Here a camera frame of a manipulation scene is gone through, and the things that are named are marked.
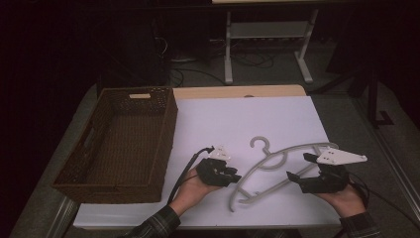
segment sleeve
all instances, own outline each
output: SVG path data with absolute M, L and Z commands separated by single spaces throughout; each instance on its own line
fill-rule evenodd
M 179 217 L 170 206 L 165 206 L 140 226 L 119 238 L 164 238 L 180 224 Z
M 341 218 L 340 222 L 349 238 L 380 238 L 383 237 L 370 214 L 365 212 L 358 215 Z

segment wire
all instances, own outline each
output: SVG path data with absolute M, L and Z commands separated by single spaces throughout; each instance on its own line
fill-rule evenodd
M 349 185 L 352 186 L 360 194 L 360 198 L 362 199 L 362 202 L 364 203 L 364 207 L 368 208 L 370 192 L 368 191 L 367 194 L 365 194 L 365 192 L 362 190 L 362 188 L 359 186 L 358 183 L 350 182 Z
M 355 175 L 353 173 L 349 173 L 349 175 L 358 179 L 358 181 L 361 182 L 364 187 L 368 187 L 368 185 L 357 175 Z M 361 192 L 360 187 L 356 183 L 352 182 L 351 186 L 354 187 L 358 192 Z M 364 200 L 364 205 L 365 205 L 366 208 L 368 208 L 368 201 L 370 200 L 370 190 L 368 190 L 368 189 L 367 189 L 367 194 L 366 194 L 365 198 L 366 198 L 366 200 Z
M 188 180 L 190 180 L 190 179 L 193 179 L 193 178 L 196 178 L 196 177 L 198 177 L 198 175 L 195 175 L 195 176 L 192 176 L 192 177 L 190 177 L 190 178 L 186 178 L 182 183 L 185 183 L 186 181 L 188 181 Z
M 350 175 L 356 177 L 361 183 L 356 183 L 355 185 L 365 189 L 368 194 L 372 193 L 373 195 L 375 195 L 376 197 L 378 197 L 379 199 L 383 200 L 385 203 L 387 203 L 389 206 L 393 207 L 394 209 L 396 209 L 398 212 L 400 212 L 403 216 L 405 216 L 419 231 L 420 231 L 420 225 L 418 224 L 418 222 L 416 220 L 414 220 L 410 215 L 408 215 L 405 211 L 403 211 L 401 208 L 399 208 L 397 205 L 395 205 L 393 202 L 391 202 L 390 200 L 386 199 L 385 197 L 383 197 L 381 194 L 379 194 L 378 192 L 368 188 L 367 184 L 365 182 L 362 181 L 361 178 L 359 178 L 358 176 L 356 176 L 353 173 L 349 173 Z
M 210 76 L 210 77 L 218 80 L 223 85 L 225 85 L 225 82 L 221 78 L 219 78 L 219 77 L 217 77 L 217 76 L 215 76 L 215 75 L 213 75 L 211 73 L 205 72 L 205 71 L 201 71 L 201 70 L 197 70 L 197 69 L 191 69 L 191 68 L 179 68 L 179 67 L 176 67 L 176 68 L 173 68 L 173 69 L 174 70 L 179 70 L 179 71 L 193 71 L 193 72 L 203 73 L 203 74 L 206 74 L 206 75 L 208 75 L 208 76 Z
M 344 229 L 341 229 L 333 238 L 340 238 L 344 235 Z
M 210 40 L 210 43 L 212 43 L 214 46 L 217 46 L 218 43 L 222 43 L 222 46 L 213 50 L 214 52 L 218 52 L 220 50 L 225 50 L 225 48 L 226 48 L 226 41 L 224 39 L 217 39 L 217 40 L 213 40 L 213 41 Z
M 386 199 L 385 197 L 383 197 L 378 192 L 376 192 L 376 191 L 374 191 L 374 190 L 372 190 L 372 189 L 364 186 L 363 184 L 356 183 L 356 185 L 360 186 L 361 188 L 364 188 L 364 189 L 368 190 L 369 192 L 371 192 L 372 194 L 374 194 L 376 197 L 378 197 L 381 200 L 383 200 L 384 202 L 386 202 L 389 206 L 391 206 L 394 209 L 396 209 L 403 216 L 405 216 L 417 228 L 417 230 L 420 231 L 420 225 L 418 224 L 418 222 L 416 220 L 414 220 L 410 215 L 408 215 L 405 211 L 403 211 L 401 208 L 399 208 L 397 205 L 395 205 L 393 202 L 391 202 L 390 200 Z
M 184 178 L 185 178 L 186 173 L 191 169 L 192 165 L 197 160 L 198 156 L 201 153 L 203 153 L 203 152 L 207 152 L 207 153 L 210 154 L 213 150 L 214 150 L 214 147 L 204 148 L 204 149 L 201 149 L 199 152 L 197 152 L 196 154 L 194 154 L 192 156 L 191 160 L 188 162 L 188 164 L 186 165 L 185 169 L 182 171 L 181 175 L 179 176 L 178 180 L 176 181 L 175 186 L 173 187 L 172 192 L 170 193 L 170 196 L 167 199 L 167 204 L 170 204 L 173 201 L 173 197 L 175 196 L 175 194 L 178 191 L 179 187 L 184 182 Z
M 194 62 L 194 61 L 198 61 L 197 58 L 185 58 L 185 59 L 171 59 L 171 62 L 176 62 L 176 63 L 187 63 L 187 62 Z
M 175 75 L 173 75 L 172 71 L 176 71 L 180 74 L 180 77 L 177 77 Z M 171 69 L 171 73 L 170 73 L 170 77 L 173 77 L 174 79 L 179 80 L 179 82 L 174 86 L 174 87 L 179 87 L 179 86 L 183 86 L 183 80 L 184 80 L 184 74 L 178 70 L 178 69 Z
M 163 48 L 163 50 L 161 51 L 161 53 L 160 53 L 160 54 L 158 54 L 158 56 L 159 56 L 160 58 L 163 58 L 163 55 L 164 55 L 164 53 L 166 52 L 167 47 L 168 47 L 168 45 L 167 45 L 167 41 L 166 41 L 164 38 L 162 38 L 162 37 L 155 37 L 155 39 L 156 39 L 156 40 L 160 40 L 160 41 L 164 42 L 164 48 Z
M 274 66 L 274 58 L 275 56 L 270 56 L 268 55 L 268 59 L 266 59 L 263 55 L 261 54 L 255 54 L 255 56 L 260 57 L 262 60 L 259 62 L 254 62 L 250 59 L 247 59 L 247 57 L 240 57 L 238 55 L 232 55 L 232 59 L 242 65 L 245 66 L 254 66 L 254 67 L 258 67 L 258 68 L 271 68 Z M 266 62 L 269 62 L 268 66 L 262 66 L 263 64 L 265 64 Z

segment wicker basket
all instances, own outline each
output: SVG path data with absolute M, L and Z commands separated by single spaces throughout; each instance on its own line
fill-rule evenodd
M 176 115 L 171 88 L 104 89 L 52 186 L 80 203 L 160 201 Z

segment white paper sheet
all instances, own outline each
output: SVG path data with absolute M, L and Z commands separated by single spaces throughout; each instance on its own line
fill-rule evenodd
M 269 150 L 279 150 L 308 143 L 328 142 L 327 135 L 308 96 L 224 99 L 180 99 L 176 101 L 178 117 L 173 149 L 165 176 L 162 201 L 143 204 L 81 204 L 74 226 L 116 228 L 137 226 L 161 209 L 170 191 L 193 154 L 205 147 L 223 145 L 232 157 L 229 167 L 244 175 L 265 157 L 263 142 L 254 148 L 250 141 L 264 136 Z M 203 153 L 196 164 L 206 158 Z M 302 153 L 294 153 L 278 171 L 259 173 L 247 183 L 250 191 L 259 191 L 305 167 Z M 314 169 L 304 177 L 316 177 Z M 312 194 L 303 194 L 299 186 L 289 183 L 251 205 L 228 201 L 235 189 L 232 183 L 212 192 L 181 217 L 181 228 L 290 227 L 339 224 L 334 209 Z

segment table surface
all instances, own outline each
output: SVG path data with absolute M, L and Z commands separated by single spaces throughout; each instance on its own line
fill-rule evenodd
M 92 12 L 124 12 L 132 13 L 161 13 L 161 12 L 188 12 L 188 11 L 237 11 L 237 10 L 273 10 L 276 7 L 305 6 L 315 7 L 335 4 L 380 4 L 392 3 L 395 0 L 213 0 L 213 1 L 165 1 L 151 2 L 124 2 L 119 4 L 92 4 L 86 6 Z
M 254 136 L 266 136 L 272 153 L 295 145 L 328 142 L 312 100 L 305 96 L 299 85 L 176 88 L 174 94 L 179 111 L 162 201 L 81 204 L 74 226 L 109 229 L 131 228 L 140 224 L 165 205 L 173 184 L 191 156 L 204 147 L 219 146 L 213 143 L 220 143 L 227 149 L 233 157 L 228 166 L 244 175 L 263 159 L 262 144 L 256 144 L 257 148 L 250 147 Z M 285 179 L 286 170 L 300 170 L 307 165 L 302 154 L 289 156 L 279 172 L 264 173 L 250 179 L 247 189 L 257 192 Z M 317 171 L 312 170 L 306 176 L 315 177 Z M 281 188 L 281 192 L 273 192 L 252 205 L 235 202 L 235 212 L 231 212 L 228 200 L 234 190 L 235 185 L 231 184 L 208 195 L 181 217 L 180 228 L 339 225 L 338 215 L 330 205 L 311 194 L 302 194 L 297 184 L 290 183 Z

